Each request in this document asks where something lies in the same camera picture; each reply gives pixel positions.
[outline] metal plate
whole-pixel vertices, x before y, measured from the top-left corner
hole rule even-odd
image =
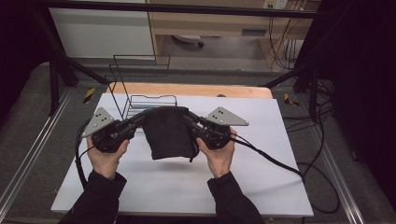
[[[247,120],[241,119],[222,106],[219,106],[205,118],[218,125],[248,126]]]
[[[93,114],[90,123],[82,134],[82,137],[87,137],[88,135],[103,129],[113,121],[114,118],[111,117],[107,111],[105,111],[102,107],[98,107],[96,112]]]

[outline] white table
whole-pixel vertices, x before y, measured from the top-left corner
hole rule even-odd
[[[117,95],[124,100],[125,95]],[[247,127],[234,127],[255,147],[273,158],[297,168],[276,100],[177,96],[180,106],[205,116],[223,106],[249,121]],[[116,119],[120,114],[111,94],[104,93],[102,106]],[[83,141],[80,152],[87,148]],[[118,172],[127,180],[120,196],[120,214],[147,216],[214,216],[215,202],[206,181],[212,177],[206,157],[200,153],[192,163],[187,158],[153,161],[143,131],[137,131],[121,158]],[[82,158],[85,175],[92,170],[88,157]],[[232,172],[242,191],[268,217],[311,217],[313,211],[299,176],[284,170],[254,152],[236,145]],[[82,192],[74,161],[51,207],[67,212]]]

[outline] forearm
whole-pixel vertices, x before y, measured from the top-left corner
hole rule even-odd
[[[207,182],[216,202],[219,223],[264,223],[253,202],[239,188],[233,174]]]
[[[113,223],[119,210],[119,197],[125,184],[125,178],[119,174],[116,174],[114,180],[109,180],[92,171],[84,192],[60,224]]]

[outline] black metal frame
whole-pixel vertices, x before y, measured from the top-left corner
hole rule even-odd
[[[59,87],[57,75],[61,75],[67,86],[76,86],[78,80],[71,67],[79,70],[85,75],[92,77],[102,84],[108,84],[109,81],[100,77],[93,71],[84,67],[80,63],[69,58],[55,38],[54,33],[49,28],[45,18],[42,15],[43,8],[73,8],[73,9],[91,9],[91,10],[115,10],[115,11],[147,11],[147,12],[174,12],[174,13],[193,13],[193,14],[215,14],[215,15],[235,15],[235,16],[254,16],[254,17],[274,17],[274,18],[299,18],[299,19],[316,19],[331,20],[336,17],[336,13],[317,12],[317,11],[296,11],[296,10],[278,10],[265,8],[243,8],[243,7],[207,7],[207,6],[184,6],[184,5],[160,5],[160,4],[137,4],[137,3],[109,3],[109,2],[85,2],[85,1],[66,1],[66,0],[37,0],[29,2],[29,9],[38,25],[38,29],[46,37],[46,44],[49,45],[49,55],[51,57],[50,75],[51,75],[51,114],[59,105]],[[272,88],[277,83],[296,76],[305,70],[305,66],[291,71],[291,74],[270,82],[264,87]]]

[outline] gray floor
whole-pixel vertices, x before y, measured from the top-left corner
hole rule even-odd
[[[196,46],[177,43],[172,38],[165,39],[164,53],[172,58],[173,67],[168,77],[131,77],[131,81],[145,82],[175,82],[199,84],[225,84],[257,86],[279,76],[261,70],[261,66],[253,65],[261,61],[263,56],[258,51],[257,41],[247,41],[237,38],[207,37],[203,49]],[[194,62],[202,60],[200,66],[193,67]],[[237,63],[230,69],[225,63],[227,60],[246,60],[247,63]],[[96,70],[102,75],[108,75],[106,69]],[[106,89],[81,76],[77,88],[73,89],[63,115],[53,129],[46,145],[42,149],[30,174],[27,176],[15,201],[8,210],[6,221],[28,218],[25,223],[55,223],[62,215],[50,211],[51,204],[56,196],[55,190],[62,184],[68,166],[74,157],[74,141],[79,125],[90,117],[100,93]],[[274,97],[278,100],[283,116],[301,116],[304,110],[301,106],[287,105],[283,101],[284,91],[290,94],[292,100],[299,100],[298,95],[290,91],[293,80],[284,83],[282,87],[274,89]],[[91,101],[84,105],[83,98],[89,87],[96,87]],[[50,111],[49,71],[48,67],[38,67],[24,88],[21,99],[9,112],[6,122],[0,129],[0,192],[6,190],[7,184],[17,172],[30,146],[35,141],[41,128],[44,126]],[[361,210],[366,223],[396,223],[396,215],[388,200],[375,183],[370,171],[364,163],[351,159],[351,152],[343,132],[337,124],[336,117],[330,117],[325,122],[326,143],[331,149],[334,158],[342,170],[342,174],[349,186],[352,195]],[[310,161],[318,150],[312,129],[304,129],[289,134],[290,143],[297,161]],[[322,159],[316,163],[326,173]],[[324,209],[332,209],[335,199],[329,186],[315,172],[310,173],[306,181],[307,191],[312,203]],[[343,207],[331,215],[322,214],[314,210],[315,216],[305,221],[308,223],[348,223]],[[275,218],[274,223],[300,222],[287,218]]]

